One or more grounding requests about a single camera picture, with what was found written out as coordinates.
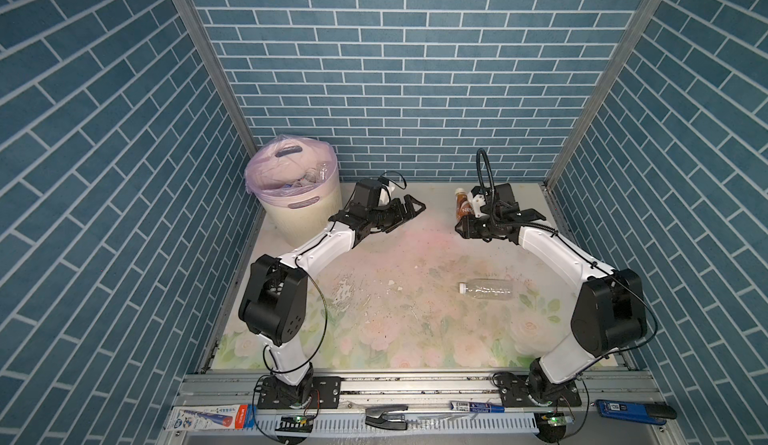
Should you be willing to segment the brown coffee bottle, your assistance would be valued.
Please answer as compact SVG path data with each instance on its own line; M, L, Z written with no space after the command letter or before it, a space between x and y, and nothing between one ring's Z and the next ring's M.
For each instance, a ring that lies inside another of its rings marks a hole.
M469 194L463 188L455 190L456 198L456 220L460 221L464 217L473 216L474 210Z

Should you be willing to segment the clear bottle white cap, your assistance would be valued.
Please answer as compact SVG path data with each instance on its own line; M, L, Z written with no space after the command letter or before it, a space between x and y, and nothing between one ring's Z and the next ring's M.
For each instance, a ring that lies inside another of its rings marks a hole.
M478 300L511 300L514 283L500 279L472 279L458 283L461 295Z

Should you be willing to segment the cream bin with pink liner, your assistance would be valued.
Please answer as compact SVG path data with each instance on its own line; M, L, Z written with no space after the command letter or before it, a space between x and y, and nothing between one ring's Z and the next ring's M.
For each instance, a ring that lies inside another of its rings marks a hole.
M299 180L321 162L332 167L322 184ZM298 247L319 234L342 209L339 163L333 147L323 141L280 135L261 147L248 162L246 190L255 195L286 242Z

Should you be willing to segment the clear bottle blue label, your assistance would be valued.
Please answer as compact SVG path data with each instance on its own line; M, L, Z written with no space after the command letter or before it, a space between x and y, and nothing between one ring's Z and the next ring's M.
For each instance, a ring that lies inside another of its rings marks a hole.
M299 184L304 186L318 185L324 183L331 175L332 167L328 162L321 162L314 168L310 168L299 180Z

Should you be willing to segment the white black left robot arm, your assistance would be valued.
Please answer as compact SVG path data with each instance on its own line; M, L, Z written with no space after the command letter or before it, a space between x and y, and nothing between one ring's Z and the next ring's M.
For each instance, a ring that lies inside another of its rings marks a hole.
M369 235L390 233L425 210L409 194L375 205L351 199L305 244L279 257L263 255L250 265L238 318L264 343L263 360L272 376L290 387L311 379L314 356L304 353L298 335L309 287L317 285L320 272Z

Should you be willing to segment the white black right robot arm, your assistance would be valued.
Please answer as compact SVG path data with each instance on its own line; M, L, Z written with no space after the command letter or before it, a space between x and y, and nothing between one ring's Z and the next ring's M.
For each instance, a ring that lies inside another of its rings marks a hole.
M528 384L534 390L573 381L599 360L647 333L642 281L589 255L534 209L522 210L511 186L456 190L455 231L464 239L509 241L538 257L577 294L570 333L535 359Z

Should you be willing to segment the blue marker pen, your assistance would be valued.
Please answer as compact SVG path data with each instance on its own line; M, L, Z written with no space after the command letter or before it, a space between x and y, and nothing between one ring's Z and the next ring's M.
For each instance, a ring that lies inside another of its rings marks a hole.
M472 401L451 401L451 409L457 412L472 414L504 413L505 407L493 403L481 403Z

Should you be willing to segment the black pliers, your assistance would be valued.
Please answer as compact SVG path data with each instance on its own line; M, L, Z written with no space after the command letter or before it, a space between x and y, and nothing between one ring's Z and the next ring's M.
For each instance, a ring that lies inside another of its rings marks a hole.
M380 430L405 431L408 423L405 412L409 409L405 404L381 405L365 409L365 424Z

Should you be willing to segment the blue black hand tool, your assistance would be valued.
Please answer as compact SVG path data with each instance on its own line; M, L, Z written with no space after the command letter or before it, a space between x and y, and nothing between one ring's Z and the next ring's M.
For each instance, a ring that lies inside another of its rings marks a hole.
M677 419L677 411L664 403L637 403L597 400L597 411L603 418L662 426Z

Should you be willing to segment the white red blue box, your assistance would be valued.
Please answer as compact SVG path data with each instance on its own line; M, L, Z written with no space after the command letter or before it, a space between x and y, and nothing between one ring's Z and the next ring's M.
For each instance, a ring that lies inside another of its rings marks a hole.
M245 430L254 427L251 405L174 407L164 429L169 431Z

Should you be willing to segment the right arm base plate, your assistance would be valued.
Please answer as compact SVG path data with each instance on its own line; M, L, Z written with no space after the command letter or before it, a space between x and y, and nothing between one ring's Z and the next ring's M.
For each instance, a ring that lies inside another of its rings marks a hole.
M582 399L575 380L551 383L545 375L534 373L523 376L511 372L498 372L491 382L497 387L506 408L512 407L580 407Z

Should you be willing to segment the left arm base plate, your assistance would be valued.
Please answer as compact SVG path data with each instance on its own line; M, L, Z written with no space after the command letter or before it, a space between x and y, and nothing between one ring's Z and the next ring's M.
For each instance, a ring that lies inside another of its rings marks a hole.
M275 376L264 376L256 391L259 409L337 409L341 378L307 375L298 385L288 385Z

